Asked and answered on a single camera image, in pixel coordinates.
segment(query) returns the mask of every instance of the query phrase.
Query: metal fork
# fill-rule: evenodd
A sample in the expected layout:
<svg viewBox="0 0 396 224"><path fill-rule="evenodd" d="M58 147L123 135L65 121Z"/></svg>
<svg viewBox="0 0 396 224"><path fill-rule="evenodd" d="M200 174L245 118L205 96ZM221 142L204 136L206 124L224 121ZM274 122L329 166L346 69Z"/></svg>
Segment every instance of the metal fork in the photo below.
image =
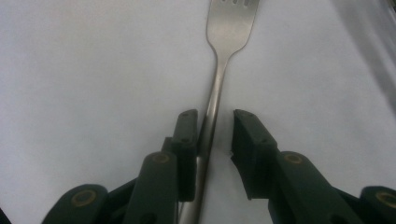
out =
<svg viewBox="0 0 396 224"><path fill-rule="evenodd" d="M230 57L248 42L260 0L212 0L207 18L207 40L216 53L217 70L198 139L195 199L184 203L180 224L199 223L204 198L206 170L219 111L224 72Z"/></svg>

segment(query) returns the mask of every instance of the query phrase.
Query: white surface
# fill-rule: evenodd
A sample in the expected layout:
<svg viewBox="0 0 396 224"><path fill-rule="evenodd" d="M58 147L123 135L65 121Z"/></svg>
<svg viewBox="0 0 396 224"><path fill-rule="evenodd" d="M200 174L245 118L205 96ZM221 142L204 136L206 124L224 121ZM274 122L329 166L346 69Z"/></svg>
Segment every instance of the white surface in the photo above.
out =
<svg viewBox="0 0 396 224"><path fill-rule="evenodd" d="M177 115L199 122L215 58L207 1L11 1L0 7L0 206L39 223L69 189L135 178ZM396 189L396 22L382 0L262 0L229 63L202 223L271 223L230 161L233 110L355 196Z"/></svg>

